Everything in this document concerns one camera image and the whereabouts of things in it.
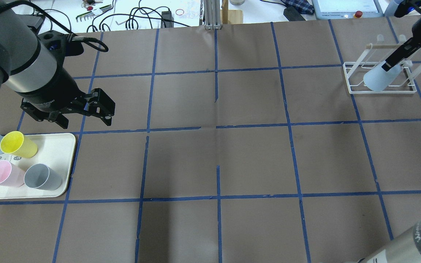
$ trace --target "red button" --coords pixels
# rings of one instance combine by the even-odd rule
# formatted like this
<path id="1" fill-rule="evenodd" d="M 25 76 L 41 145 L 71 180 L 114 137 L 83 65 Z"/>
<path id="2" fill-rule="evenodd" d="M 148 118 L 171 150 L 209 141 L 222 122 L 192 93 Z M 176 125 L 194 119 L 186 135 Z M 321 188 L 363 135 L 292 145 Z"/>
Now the red button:
<path id="1" fill-rule="evenodd" d="M 360 18 L 363 15 L 363 12 L 361 11 L 356 11 L 354 17 L 356 18 Z"/>

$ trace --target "plaid fabric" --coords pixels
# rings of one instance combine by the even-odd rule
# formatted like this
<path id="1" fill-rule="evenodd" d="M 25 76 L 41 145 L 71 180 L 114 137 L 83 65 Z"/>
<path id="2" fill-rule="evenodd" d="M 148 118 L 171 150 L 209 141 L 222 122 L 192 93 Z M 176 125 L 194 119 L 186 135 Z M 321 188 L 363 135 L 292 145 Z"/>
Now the plaid fabric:
<path id="1" fill-rule="evenodd" d="M 314 14 L 314 7 L 306 0 L 281 0 L 286 5 L 292 5 L 300 14 Z"/>

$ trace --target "pink cup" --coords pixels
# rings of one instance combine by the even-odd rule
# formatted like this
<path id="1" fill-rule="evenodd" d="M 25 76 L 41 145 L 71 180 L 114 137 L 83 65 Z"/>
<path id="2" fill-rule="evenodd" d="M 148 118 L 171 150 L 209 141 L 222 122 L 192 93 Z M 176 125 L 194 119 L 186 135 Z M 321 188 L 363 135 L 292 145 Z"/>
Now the pink cup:
<path id="1" fill-rule="evenodd" d="M 25 171 L 7 160 L 0 160 L 0 185 L 19 187 L 24 184 Z"/>

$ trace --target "table surface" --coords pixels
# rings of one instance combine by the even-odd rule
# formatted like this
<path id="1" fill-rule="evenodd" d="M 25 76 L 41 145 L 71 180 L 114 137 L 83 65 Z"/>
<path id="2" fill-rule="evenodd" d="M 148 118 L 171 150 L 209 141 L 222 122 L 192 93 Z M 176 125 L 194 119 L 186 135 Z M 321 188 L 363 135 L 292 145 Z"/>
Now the table surface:
<path id="1" fill-rule="evenodd" d="M 138 6 L 138 1 L 129 1 L 129 0 L 114 0 L 116 2 L 116 8 L 113 11 L 109 11 L 108 15 L 110 14 L 118 14 L 118 13 L 128 13 L 133 7 Z M 33 0 L 36 5 L 39 5 L 43 9 L 52 8 L 56 10 L 60 10 L 66 13 L 71 21 L 72 30 L 75 33 L 85 33 L 87 27 L 92 24 L 92 19 L 87 21 L 79 21 L 76 22 L 75 17 L 82 13 L 86 12 L 86 9 L 81 7 L 81 0 Z M 111 0 L 105 0 L 103 3 L 98 4 L 100 7 L 104 5 L 110 4 Z M 199 25 L 199 14 L 200 14 L 200 0 L 180 0 L 180 1 L 173 1 L 173 0 L 143 0 L 141 2 L 142 7 L 151 7 L 157 8 L 160 6 L 167 6 L 170 7 L 174 20 L 177 22 L 184 23 L 190 26 L 197 26 Z M 387 5 L 389 4 L 389 0 L 379 0 L 379 3 L 383 10 L 386 10 Z M 177 15 L 176 12 L 178 9 L 184 10 L 183 15 Z M 261 2 L 259 0 L 246 0 L 243 5 L 232 5 L 229 4 L 229 9 L 235 10 L 243 10 L 243 22 L 244 23 L 264 23 L 264 22 L 285 22 L 287 18 L 285 18 L 283 12 L 284 7 L 281 5 L 271 4 Z M 27 6 L 19 6 L 14 8 L 14 11 L 18 14 L 32 14 L 32 8 Z M 61 13 L 50 11 L 50 15 L 52 15 L 55 19 L 59 20 L 63 25 L 68 26 L 68 21 L 64 15 Z M 302 15 L 306 20 L 316 20 L 315 15 Z M 112 31 L 115 30 L 125 30 L 124 24 L 117 25 L 117 23 L 121 23 L 126 20 L 126 17 L 123 16 L 114 16 L 111 18 L 107 18 L 105 22 L 111 28 Z M 139 28 L 146 29 L 150 28 L 149 21 L 147 19 L 138 19 L 139 21 Z M 98 26 L 100 22 L 100 18 L 95 20 L 95 25 Z M 152 25 L 154 28 L 160 27 L 160 20 L 153 20 Z M 182 25 L 175 24 L 175 27 L 182 27 Z M 54 25 L 53 28 L 55 30 L 61 31 L 61 29 Z M 42 27 L 41 32 L 45 32 L 50 29 L 50 22 L 46 21 Z"/>
<path id="2" fill-rule="evenodd" d="M 369 255 L 421 219 L 421 75 L 413 95 L 349 95 L 341 65 L 415 19 L 91 33 L 110 51 L 65 68 L 112 97 L 113 124 L 68 115 L 70 186 L 0 200 L 0 263 Z M 3 87 L 1 134 L 66 132 L 19 105 Z"/>

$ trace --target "cup rim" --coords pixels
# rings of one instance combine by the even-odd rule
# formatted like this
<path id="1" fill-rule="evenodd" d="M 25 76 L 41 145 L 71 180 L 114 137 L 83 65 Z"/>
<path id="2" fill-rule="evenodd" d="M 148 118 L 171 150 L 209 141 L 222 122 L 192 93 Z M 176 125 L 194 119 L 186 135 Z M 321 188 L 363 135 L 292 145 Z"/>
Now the cup rim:
<path id="1" fill-rule="evenodd" d="M 13 152 L 10 152 L 10 153 L 7 153 L 7 152 L 5 152 L 5 151 L 3 151 L 3 148 L 1 147 L 1 145 L 2 145 L 2 143 L 3 143 L 3 141 L 4 141 L 4 139 L 6 139 L 6 140 L 8 140 L 7 139 L 7 135 L 10 135 L 10 134 L 18 134 L 18 135 L 22 135 L 22 142 L 20 143 L 20 145 L 19 145 L 19 147 L 16 149 L 16 150 L 14 150 Z M 21 133 L 20 131 L 18 131 L 18 130 L 14 130 L 14 131 L 11 131 L 10 133 L 7 133 L 6 135 L 4 135 L 4 137 L 3 137 L 3 139 L 1 139 L 1 142 L 0 142 L 0 149 L 1 149 L 1 151 L 2 152 L 4 152 L 4 153 L 7 153 L 7 154 L 9 154 L 9 155 L 11 155 L 11 154 L 13 154 L 13 153 L 15 153 L 15 152 L 17 152 L 21 147 L 22 147 L 22 145 L 24 144 L 24 141 L 25 141 L 25 136 L 24 136 L 24 134 L 23 133 Z"/>
<path id="2" fill-rule="evenodd" d="M 39 186 L 37 186 L 37 187 L 30 187 L 29 185 L 27 185 L 27 183 L 25 182 L 25 178 L 26 178 L 26 175 L 27 175 L 27 172 L 30 170 L 30 168 L 32 168 L 32 167 L 34 167 L 34 166 L 37 166 L 37 165 L 42 165 L 44 168 L 46 168 L 46 170 L 48 171 L 48 176 L 46 177 L 46 179 L 45 179 L 45 181 L 41 184 L 41 185 L 39 185 Z M 36 164 L 34 164 L 34 165 L 32 165 L 32 166 L 30 166 L 28 169 L 27 169 L 27 171 L 25 171 L 25 175 L 24 175 L 24 183 L 25 183 L 25 185 L 27 185 L 27 187 L 29 187 L 29 188 L 32 188 L 32 189 L 38 189 L 38 188 L 40 188 L 40 187 L 42 187 L 47 181 L 48 181 L 48 179 L 50 178 L 50 167 L 48 167 L 48 165 L 46 165 L 46 164 L 44 164 L 44 163 L 36 163 Z"/>
<path id="3" fill-rule="evenodd" d="M 11 162 L 9 162 L 8 160 L 0 160 L 0 162 L 1 163 L 9 163 L 9 165 L 10 165 L 10 172 L 7 174 L 7 177 L 3 180 L 3 181 L 1 181 L 0 182 L 0 184 L 2 184 L 2 183 L 4 183 L 8 178 L 9 178 L 9 176 L 11 175 L 11 173 L 12 173 L 12 169 L 13 169 L 13 167 L 12 167 L 12 163 Z"/>

